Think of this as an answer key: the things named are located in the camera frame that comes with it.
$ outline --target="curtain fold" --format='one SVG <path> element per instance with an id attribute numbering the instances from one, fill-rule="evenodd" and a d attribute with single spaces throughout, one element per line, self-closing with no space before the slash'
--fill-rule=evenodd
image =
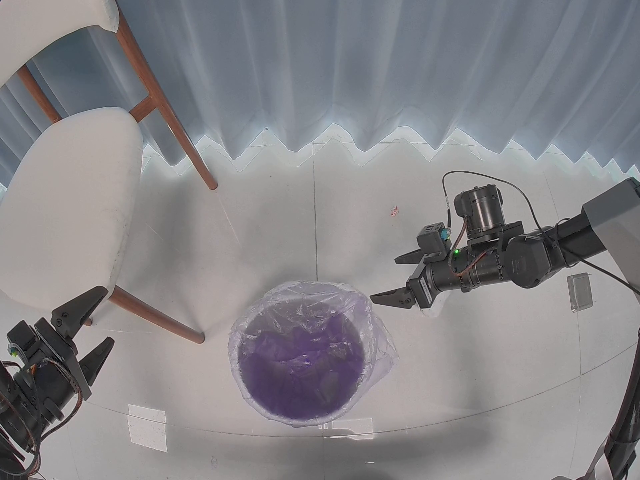
<path id="1" fill-rule="evenodd" d="M 331 123 L 367 150 L 411 126 L 492 151 L 554 144 L 640 161 L 638 0 L 118 0 L 192 140 L 239 156 L 267 127 L 298 150 Z M 62 116 L 145 96 L 113 34 L 66 36 L 30 64 Z M 48 126 L 20 80 L 0 90 L 0 182 Z M 143 123 L 171 164 L 164 122 Z"/>

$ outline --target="purple trash bag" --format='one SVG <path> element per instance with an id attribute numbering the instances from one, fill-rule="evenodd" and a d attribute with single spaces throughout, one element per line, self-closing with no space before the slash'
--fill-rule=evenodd
<path id="1" fill-rule="evenodd" d="M 233 325 L 229 361 L 245 400 L 293 427 L 343 416 L 397 361 L 366 295 L 344 284 L 281 284 Z"/>

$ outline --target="chair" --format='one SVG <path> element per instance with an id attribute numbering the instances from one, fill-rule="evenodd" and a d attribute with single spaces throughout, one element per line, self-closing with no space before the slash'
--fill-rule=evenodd
<path id="1" fill-rule="evenodd" d="M 24 63 L 90 25 L 116 32 L 149 96 L 131 112 L 61 119 Z M 115 0 L 0 0 L 0 86 L 16 71 L 53 121 L 27 151 L 0 204 L 0 289 L 50 311 L 94 286 L 117 306 L 195 343 L 204 334 L 116 285 L 140 181 L 138 122 L 158 108 L 208 187 L 216 182 L 151 73 Z"/>

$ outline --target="trash bin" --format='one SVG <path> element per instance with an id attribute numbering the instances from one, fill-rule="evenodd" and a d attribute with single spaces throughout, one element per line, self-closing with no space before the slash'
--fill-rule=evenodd
<path id="1" fill-rule="evenodd" d="M 229 361 L 244 399 L 293 427 L 345 414 L 397 361 L 366 295 L 345 284 L 281 284 L 233 325 Z"/>

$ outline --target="tiled floor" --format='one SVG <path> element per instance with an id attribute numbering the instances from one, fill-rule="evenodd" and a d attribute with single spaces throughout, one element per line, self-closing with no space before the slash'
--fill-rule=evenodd
<path id="1" fill-rule="evenodd" d="M 537 161 L 517 145 L 497 155 L 459 132 L 437 152 L 409 132 L 404 139 L 396 133 L 398 140 L 366 153 L 339 129 L 297 153 L 265 133 L 233 162 L 208 147 L 203 156 L 220 182 L 215 192 L 194 169 L 183 166 L 178 175 L 147 152 L 119 284 L 203 329 L 207 339 L 197 346 L 110 304 L 100 308 L 76 343 L 85 351 L 110 335 L 116 346 L 92 398 L 43 446 L 43 475 L 478 480 L 581 474 L 617 413 L 640 325 L 635 298 L 598 273 L 591 276 L 595 304 L 578 315 L 569 308 L 568 271 L 534 290 L 503 284 L 454 292 L 436 319 L 416 308 L 376 307 L 400 362 L 343 422 L 326 429 L 266 420 L 242 399 L 227 358 L 237 316 L 287 280 L 345 282 L 366 294 L 404 284 L 413 268 L 393 258 L 415 248 L 423 225 L 446 220 L 440 178 L 447 170 L 515 182 L 549 225 L 625 177 L 587 158 L 573 165 L 553 151 Z M 450 195 L 482 184 L 468 175 L 447 179 Z M 522 197 L 508 187 L 502 192 L 507 219 L 533 229 Z M 454 233 L 459 226 L 454 217 Z M 617 271 L 606 253 L 595 261 Z M 8 326 L 17 314 L 36 316 L 16 307 L 0 321 Z M 167 452 L 131 442 L 130 404 L 165 412 L 166 424 L 151 426 L 165 430 Z"/>

